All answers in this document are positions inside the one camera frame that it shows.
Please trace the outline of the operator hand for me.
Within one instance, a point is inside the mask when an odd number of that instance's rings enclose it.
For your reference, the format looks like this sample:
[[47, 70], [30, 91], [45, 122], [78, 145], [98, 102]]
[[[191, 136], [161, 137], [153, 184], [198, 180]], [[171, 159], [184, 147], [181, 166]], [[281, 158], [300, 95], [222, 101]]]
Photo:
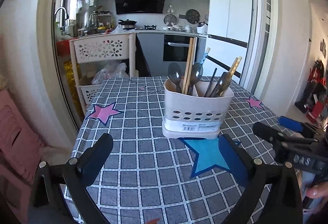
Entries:
[[327, 186], [328, 186], [327, 182], [321, 182], [318, 185], [306, 189], [303, 202], [307, 202], [310, 199], [313, 200], [319, 199], [320, 203], [315, 208], [312, 209], [304, 208], [303, 209], [304, 212], [311, 212], [312, 214], [317, 214], [323, 209], [323, 207], [327, 203], [327, 196], [328, 196]]

